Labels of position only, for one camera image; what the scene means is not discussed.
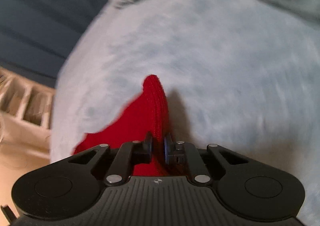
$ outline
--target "red fabric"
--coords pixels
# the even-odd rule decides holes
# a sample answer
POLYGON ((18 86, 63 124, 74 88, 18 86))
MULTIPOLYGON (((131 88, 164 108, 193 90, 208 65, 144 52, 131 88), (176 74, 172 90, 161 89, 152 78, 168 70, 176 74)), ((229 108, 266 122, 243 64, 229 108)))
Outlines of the red fabric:
POLYGON ((169 131, 168 104, 157 76, 150 75, 143 82, 143 92, 124 109, 121 116, 104 130, 87 134, 75 148, 74 154, 107 143, 111 148, 119 148, 122 143, 143 141, 147 132, 154 141, 153 157, 150 164, 134 167, 133 175, 168 175, 163 167, 163 137, 169 131))

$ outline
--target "silver rivet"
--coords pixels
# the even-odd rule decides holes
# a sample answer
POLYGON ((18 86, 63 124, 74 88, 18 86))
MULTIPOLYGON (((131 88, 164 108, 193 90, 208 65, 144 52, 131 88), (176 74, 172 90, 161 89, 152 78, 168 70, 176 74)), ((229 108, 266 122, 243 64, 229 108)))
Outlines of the silver rivet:
POLYGON ((122 177, 118 174, 111 174, 107 176, 107 181, 109 183, 118 183, 122 180, 122 177))
POLYGON ((210 181, 210 179, 211 178, 209 176, 204 174, 200 174, 195 177, 195 181, 197 181, 198 183, 207 183, 210 181))

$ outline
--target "dark blue curtain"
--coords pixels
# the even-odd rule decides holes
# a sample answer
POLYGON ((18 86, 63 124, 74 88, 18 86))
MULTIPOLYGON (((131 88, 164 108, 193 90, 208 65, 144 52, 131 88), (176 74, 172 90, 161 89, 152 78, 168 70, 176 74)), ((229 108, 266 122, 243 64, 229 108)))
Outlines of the dark blue curtain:
POLYGON ((0 0, 0 66, 54 87, 57 73, 108 0, 0 0))

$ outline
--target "light blue fabric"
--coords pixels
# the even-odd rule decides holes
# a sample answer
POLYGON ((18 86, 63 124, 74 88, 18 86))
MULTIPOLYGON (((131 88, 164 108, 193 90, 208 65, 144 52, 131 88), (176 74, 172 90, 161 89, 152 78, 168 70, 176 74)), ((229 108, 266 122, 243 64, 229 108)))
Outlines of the light blue fabric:
POLYGON ((217 143, 297 176, 320 225, 320 27, 260 0, 106 6, 60 72, 52 162, 156 74, 177 140, 217 143))

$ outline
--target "red garment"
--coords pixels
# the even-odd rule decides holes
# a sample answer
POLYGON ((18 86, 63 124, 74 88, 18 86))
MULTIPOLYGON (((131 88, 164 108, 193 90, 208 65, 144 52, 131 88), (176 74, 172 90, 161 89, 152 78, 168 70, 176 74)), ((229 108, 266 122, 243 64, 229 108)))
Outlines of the red garment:
POLYGON ((122 143, 143 141, 147 132, 151 132, 154 150, 150 164, 134 167, 133 175, 168 175, 163 166, 163 137, 169 131, 168 104, 163 88, 157 76, 150 75, 143 82, 143 91, 127 105, 121 116, 104 130, 87 134, 74 151, 74 154, 107 143, 111 148, 119 148, 122 143))

